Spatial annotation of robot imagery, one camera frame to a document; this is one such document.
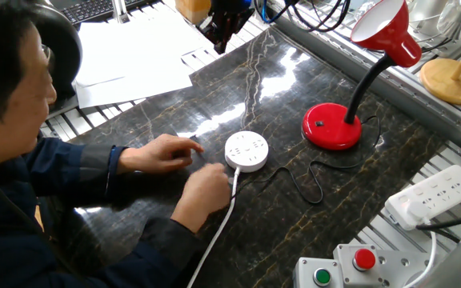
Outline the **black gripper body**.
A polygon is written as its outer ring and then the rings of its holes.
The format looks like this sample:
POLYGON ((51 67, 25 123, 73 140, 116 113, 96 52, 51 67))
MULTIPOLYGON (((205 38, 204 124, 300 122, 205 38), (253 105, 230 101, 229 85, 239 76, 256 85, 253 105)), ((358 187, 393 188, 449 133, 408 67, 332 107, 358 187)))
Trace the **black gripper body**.
POLYGON ((251 0, 211 0, 210 4, 212 22, 216 27, 224 27, 228 20, 237 27, 243 27, 254 13, 251 0))

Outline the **person's right hand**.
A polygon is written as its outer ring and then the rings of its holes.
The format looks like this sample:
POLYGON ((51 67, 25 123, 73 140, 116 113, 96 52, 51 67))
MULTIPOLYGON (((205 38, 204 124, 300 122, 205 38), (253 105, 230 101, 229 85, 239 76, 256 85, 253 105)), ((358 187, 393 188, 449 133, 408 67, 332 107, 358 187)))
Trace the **person's right hand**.
POLYGON ((231 188, 224 165, 206 164, 188 178, 170 219, 195 234, 210 214, 229 204, 230 198, 231 188))

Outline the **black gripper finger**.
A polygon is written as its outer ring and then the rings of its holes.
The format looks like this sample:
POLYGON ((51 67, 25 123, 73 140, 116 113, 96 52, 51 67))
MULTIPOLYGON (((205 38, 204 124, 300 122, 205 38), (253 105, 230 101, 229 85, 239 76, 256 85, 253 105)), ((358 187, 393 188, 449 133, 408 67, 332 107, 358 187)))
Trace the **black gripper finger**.
POLYGON ((223 41, 223 29, 214 21, 213 16, 208 16, 197 25, 198 31, 212 43, 223 41))
POLYGON ((224 22, 222 24, 222 33, 218 44, 219 54, 223 54, 226 51, 229 41, 232 39, 233 35, 237 34, 240 30, 241 27, 237 22, 224 22))

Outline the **person's left hand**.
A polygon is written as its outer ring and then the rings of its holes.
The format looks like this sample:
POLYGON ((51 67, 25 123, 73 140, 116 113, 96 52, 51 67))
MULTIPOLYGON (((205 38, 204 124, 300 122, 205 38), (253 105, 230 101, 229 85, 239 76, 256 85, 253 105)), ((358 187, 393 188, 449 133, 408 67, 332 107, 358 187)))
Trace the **person's left hand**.
POLYGON ((162 134, 140 148, 126 148, 118 158, 117 174, 140 171, 161 174, 178 170, 192 163, 191 151, 203 152, 196 141, 162 134))

